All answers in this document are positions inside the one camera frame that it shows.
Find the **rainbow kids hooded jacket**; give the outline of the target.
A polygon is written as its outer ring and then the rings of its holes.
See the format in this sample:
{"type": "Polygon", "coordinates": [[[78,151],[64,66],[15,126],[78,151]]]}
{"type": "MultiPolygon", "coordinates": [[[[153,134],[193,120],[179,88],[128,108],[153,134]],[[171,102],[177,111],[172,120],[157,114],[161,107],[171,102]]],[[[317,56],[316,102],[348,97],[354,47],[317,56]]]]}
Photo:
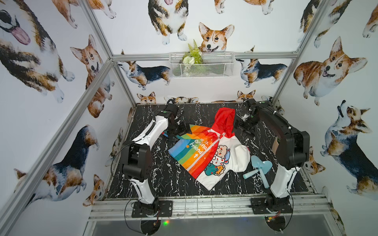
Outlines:
{"type": "Polygon", "coordinates": [[[168,150],[197,182],[211,190],[229,171],[243,173],[250,162],[248,147],[233,132],[236,110],[220,108],[212,127],[190,125],[168,150]]]}

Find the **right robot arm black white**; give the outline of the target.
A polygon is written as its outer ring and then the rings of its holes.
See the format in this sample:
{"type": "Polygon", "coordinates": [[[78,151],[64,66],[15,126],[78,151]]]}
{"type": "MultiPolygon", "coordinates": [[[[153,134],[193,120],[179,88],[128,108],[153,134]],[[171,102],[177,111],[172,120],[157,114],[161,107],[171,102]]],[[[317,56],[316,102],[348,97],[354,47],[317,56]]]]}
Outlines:
{"type": "Polygon", "coordinates": [[[255,136],[258,123],[264,122],[275,132],[278,139],[275,152],[278,162],[277,172],[264,202],[257,205],[258,208],[277,212],[289,204],[293,181],[305,162],[309,160],[310,135],[290,125],[268,101],[244,99],[244,105],[247,112],[234,122],[234,127],[255,136]]]}

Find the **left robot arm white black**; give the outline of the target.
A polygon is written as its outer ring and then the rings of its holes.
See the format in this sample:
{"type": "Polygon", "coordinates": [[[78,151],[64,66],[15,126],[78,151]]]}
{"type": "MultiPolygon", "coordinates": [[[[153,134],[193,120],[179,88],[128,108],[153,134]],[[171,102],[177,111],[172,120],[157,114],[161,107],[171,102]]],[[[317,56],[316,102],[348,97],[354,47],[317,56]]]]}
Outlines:
{"type": "Polygon", "coordinates": [[[152,121],[132,141],[125,141],[120,151],[120,172],[136,190],[133,217],[154,217],[160,211],[158,195],[149,180],[152,171],[152,148],[158,137],[164,135],[170,140],[190,133],[190,126],[180,122],[179,107],[169,99],[162,110],[153,113],[152,121]]]}

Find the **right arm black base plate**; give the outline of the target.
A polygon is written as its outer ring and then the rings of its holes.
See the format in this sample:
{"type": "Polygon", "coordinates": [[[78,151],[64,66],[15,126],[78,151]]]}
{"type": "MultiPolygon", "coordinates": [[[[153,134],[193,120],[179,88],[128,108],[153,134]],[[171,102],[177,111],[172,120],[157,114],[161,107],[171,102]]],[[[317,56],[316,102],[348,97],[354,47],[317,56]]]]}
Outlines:
{"type": "Polygon", "coordinates": [[[285,198],[276,198],[267,195],[265,198],[252,198],[251,208],[254,214],[277,214],[279,212],[292,213],[293,211],[289,196],[285,198]]]}

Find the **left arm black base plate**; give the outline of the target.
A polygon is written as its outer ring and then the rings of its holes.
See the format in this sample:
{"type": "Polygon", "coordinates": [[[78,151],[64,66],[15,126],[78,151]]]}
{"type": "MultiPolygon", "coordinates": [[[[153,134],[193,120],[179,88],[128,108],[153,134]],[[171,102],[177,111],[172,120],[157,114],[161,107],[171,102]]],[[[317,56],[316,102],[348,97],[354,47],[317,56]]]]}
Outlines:
{"type": "Polygon", "coordinates": [[[171,217],[173,210],[172,201],[155,200],[152,204],[136,202],[132,207],[132,218],[146,217],[171,217]]]}

